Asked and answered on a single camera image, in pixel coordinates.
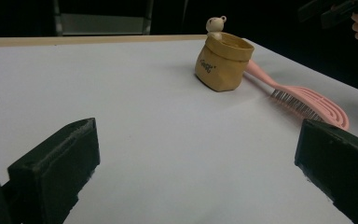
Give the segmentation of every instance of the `dark background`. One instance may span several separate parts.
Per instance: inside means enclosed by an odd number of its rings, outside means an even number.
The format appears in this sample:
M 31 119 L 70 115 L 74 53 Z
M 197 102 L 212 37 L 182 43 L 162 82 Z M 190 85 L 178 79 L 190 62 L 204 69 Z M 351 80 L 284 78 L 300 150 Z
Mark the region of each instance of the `dark background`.
M 155 0 L 151 35 L 206 34 L 211 17 L 227 16 L 224 31 L 247 38 L 281 55 L 358 89 L 358 40 L 347 20 L 322 29 L 319 16 L 298 22 L 308 3 L 247 0 Z M 66 13 L 144 16 L 145 0 L 60 0 Z M 0 36 L 54 36 L 52 0 L 0 0 Z

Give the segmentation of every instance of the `brown paper bag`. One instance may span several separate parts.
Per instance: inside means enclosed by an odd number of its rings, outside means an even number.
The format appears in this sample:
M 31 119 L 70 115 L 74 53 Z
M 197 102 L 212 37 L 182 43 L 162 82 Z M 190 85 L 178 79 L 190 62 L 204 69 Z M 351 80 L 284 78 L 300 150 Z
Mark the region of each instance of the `brown paper bag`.
M 197 59 L 196 75 L 214 91 L 233 91 L 240 86 L 255 48 L 235 35 L 221 35 L 220 40 L 213 36 L 206 39 Z

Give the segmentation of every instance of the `black object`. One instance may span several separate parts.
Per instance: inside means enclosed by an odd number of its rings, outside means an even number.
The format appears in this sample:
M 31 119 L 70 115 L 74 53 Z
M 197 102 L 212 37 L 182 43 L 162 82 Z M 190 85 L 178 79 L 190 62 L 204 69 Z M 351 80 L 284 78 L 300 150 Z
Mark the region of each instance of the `black object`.
M 7 168 L 0 223 L 63 223 L 98 164 L 95 119 L 64 126 Z
M 295 164 L 338 210 L 358 224 L 358 137 L 304 119 Z
M 328 29 L 350 18 L 352 13 L 357 14 L 358 0 L 312 0 L 298 9 L 298 19 L 306 21 L 323 10 L 326 11 L 321 15 L 322 27 Z

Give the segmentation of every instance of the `brush handle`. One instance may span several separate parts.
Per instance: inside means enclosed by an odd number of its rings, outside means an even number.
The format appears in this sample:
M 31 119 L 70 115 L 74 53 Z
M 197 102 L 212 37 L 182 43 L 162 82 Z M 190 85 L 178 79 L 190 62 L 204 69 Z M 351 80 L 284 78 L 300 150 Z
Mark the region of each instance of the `brush handle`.
M 266 83 L 272 88 L 276 89 L 276 87 L 279 86 L 279 84 L 276 81 L 274 81 L 269 75 L 267 75 L 267 73 L 260 66 L 258 66 L 257 63 L 255 63 L 253 60 L 249 60 L 245 72 L 256 77 L 257 79 Z

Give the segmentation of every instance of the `figurine head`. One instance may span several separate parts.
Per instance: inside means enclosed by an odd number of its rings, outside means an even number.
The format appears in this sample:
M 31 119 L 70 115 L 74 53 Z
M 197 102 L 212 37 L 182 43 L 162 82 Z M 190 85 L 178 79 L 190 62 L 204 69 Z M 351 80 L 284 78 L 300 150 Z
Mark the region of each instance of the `figurine head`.
M 227 18 L 225 16 L 222 16 L 220 18 L 212 17 L 206 22 L 206 30 L 208 32 L 221 32 L 223 31 L 223 27 L 225 26 L 226 20 Z

